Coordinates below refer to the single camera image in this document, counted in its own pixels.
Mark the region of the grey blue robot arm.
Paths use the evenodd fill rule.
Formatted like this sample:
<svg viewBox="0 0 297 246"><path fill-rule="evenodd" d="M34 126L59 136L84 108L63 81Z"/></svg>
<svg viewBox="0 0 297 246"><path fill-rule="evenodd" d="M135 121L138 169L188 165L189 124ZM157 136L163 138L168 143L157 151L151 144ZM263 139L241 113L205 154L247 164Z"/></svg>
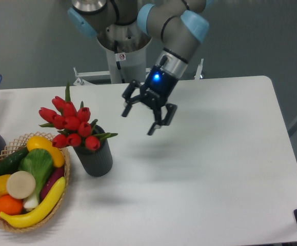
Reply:
<svg viewBox="0 0 297 246"><path fill-rule="evenodd" d="M68 16L78 31L105 49L110 80L126 83L126 117L135 103L149 107L148 131L170 125L177 106L168 98L199 45L209 23L201 13L211 1L72 1Z"/></svg>

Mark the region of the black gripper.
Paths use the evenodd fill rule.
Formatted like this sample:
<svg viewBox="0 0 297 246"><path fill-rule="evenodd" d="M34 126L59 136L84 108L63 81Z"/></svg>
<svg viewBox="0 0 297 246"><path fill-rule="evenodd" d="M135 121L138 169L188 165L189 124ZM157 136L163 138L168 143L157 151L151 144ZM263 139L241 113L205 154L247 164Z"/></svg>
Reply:
<svg viewBox="0 0 297 246"><path fill-rule="evenodd" d="M152 109L154 114L154 122L147 135L153 135L155 130L162 126L169 126L177 111L177 105L168 102L168 98L178 80L164 71L160 65L154 65L144 83L133 80L123 92L125 109L122 117L128 116L133 104L141 102ZM132 97L136 89L139 89L139 94ZM163 109L166 110L164 118L162 118Z"/></svg>

